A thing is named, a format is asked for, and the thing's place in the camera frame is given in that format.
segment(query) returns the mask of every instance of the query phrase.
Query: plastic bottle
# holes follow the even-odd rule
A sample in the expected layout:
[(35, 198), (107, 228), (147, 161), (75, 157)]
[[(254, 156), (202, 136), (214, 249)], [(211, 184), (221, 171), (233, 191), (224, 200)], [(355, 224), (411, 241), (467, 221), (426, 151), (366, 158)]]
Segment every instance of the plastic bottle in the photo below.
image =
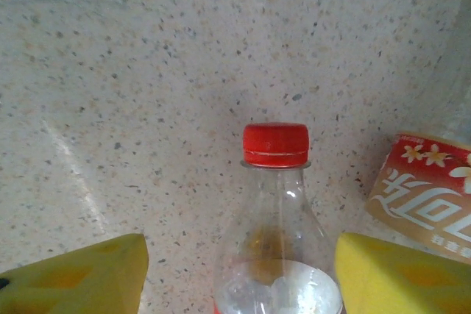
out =
[(471, 0), (404, 127), (366, 209), (397, 243), (471, 264)]
[(334, 248), (305, 197), (309, 137), (302, 124), (244, 130), (249, 195), (220, 240), (216, 314), (339, 314)]

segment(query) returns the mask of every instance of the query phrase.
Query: bottle cap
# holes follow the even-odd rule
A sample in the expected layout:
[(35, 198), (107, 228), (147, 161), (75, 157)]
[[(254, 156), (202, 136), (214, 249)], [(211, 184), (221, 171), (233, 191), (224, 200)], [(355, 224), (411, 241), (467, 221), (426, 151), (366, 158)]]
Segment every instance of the bottle cap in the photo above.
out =
[(292, 168), (308, 161), (309, 132), (304, 124), (249, 124), (244, 130), (244, 161), (267, 168)]

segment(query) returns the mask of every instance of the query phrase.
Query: white flower graphic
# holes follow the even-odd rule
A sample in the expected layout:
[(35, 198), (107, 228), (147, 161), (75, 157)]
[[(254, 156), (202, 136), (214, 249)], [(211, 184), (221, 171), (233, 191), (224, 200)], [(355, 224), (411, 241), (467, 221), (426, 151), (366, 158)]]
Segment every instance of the white flower graphic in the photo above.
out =
[(419, 152), (423, 145), (417, 145), (414, 148), (410, 147), (409, 145), (404, 146), (406, 149), (405, 154), (402, 154), (401, 157), (407, 158), (407, 163), (411, 163), (413, 160), (421, 160), (422, 154)]
[[(471, 154), (468, 154), (467, 162), (471, 165)], [(450, 171), (450, 175), (455, 178), (464, 178), (464, 192), (471, 194), (471, 167), (457, 167)]]
[(425, 162), (426, 165), (433, 165), (436, 163), (440, 167), (445, 166), (445, 158), (447, 158), (448, 154), (445, 152), (440, 152), (439, 147), (436, 144), (433, 144), (431, 147), (430, 152), (425, 152), (424, 157), (427, 157), (427, 161)]

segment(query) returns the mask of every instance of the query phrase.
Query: granite surface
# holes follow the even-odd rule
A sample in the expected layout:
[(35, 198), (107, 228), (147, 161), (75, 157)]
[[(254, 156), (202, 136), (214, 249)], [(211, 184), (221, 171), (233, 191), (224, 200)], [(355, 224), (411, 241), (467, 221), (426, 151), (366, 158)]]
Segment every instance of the granite surface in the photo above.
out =
[(143, 232), (140, 313), (211, 313), (241, 131), (307, 124), (308, 197), (363, 224), (460, 0), (0, 0), (0, 271)]

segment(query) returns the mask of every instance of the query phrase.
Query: terrazzo surface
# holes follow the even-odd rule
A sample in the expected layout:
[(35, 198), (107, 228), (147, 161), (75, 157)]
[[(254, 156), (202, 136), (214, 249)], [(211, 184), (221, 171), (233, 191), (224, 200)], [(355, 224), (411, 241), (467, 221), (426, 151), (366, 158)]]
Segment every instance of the terrazzo surface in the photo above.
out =
[(128, 232), (140, 313), (211, 313), (250, 121), (307, 124), (333, 240), (445, 50), (461, 0), (0, 0), (0, 271)]

